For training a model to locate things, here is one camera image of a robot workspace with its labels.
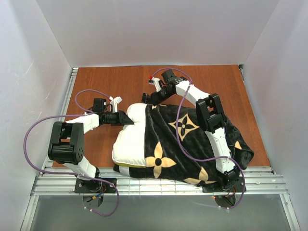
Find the white pillow with yellow edge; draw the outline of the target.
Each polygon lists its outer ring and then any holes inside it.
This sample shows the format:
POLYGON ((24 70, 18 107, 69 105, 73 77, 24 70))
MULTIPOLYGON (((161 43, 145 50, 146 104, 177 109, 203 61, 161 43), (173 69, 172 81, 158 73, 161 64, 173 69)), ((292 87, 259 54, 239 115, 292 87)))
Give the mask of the white pillow with yellow edge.
POLYGON ((126 167, 145 168, 144 135, 146 127, 144 103, 134 103, 127 109, 127 116, 134 122, 119 132, 112 149, 115 164, 126 167))

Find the black floral plush pillowcase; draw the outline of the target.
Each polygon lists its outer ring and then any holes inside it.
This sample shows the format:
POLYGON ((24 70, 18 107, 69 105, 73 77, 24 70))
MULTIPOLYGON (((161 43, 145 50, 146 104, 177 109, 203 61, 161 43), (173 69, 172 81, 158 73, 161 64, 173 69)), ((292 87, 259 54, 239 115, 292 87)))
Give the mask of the black floral plush pillowcase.
POLYGON ((196 110, 176 105, 146 107, 145 168, 114 163, 114 171, 133 178, 168 179, 193 185, 215 183, 218 178, 211 144, 199 128, 196 110))

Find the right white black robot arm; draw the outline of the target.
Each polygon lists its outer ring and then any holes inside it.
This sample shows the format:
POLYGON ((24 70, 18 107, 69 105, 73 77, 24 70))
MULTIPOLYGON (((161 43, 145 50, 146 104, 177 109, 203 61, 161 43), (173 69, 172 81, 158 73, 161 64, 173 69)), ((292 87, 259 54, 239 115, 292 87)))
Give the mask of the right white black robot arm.
POLYGON ((177 77, 175 68, 161 68, 163 79, 155 75, 149 77, 149 84, 155 86, 152 94, 143 94, 142 102, 159 104, 172 95, 181 96, 195 105, 198 125, 208 137, 214 156, 205 162, 215 161, 218 173, 218 187, 223 190, 234 189, 239 182, 241 169, 231 157, 225 138, 226 116, 217 94, 208 94, 192 83, 188 74, 177 77))

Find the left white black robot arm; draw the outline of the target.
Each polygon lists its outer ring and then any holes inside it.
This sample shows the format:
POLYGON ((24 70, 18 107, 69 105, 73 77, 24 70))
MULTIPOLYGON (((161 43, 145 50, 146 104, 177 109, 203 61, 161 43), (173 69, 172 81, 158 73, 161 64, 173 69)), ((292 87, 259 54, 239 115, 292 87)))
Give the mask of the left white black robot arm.
POLYGON ((103 183, 94 180, 99 170, 84 156, 84 134, 104 124, 133 125, 127 114, 118 110, 120 102, 121 97, 110 97, 109 100, 95 98, 93 106, 84 115, 65 122, 55 122, 52 127, 48 158, 71 169, 81 180, 81 186, 91 192, 98 191, 103 183))

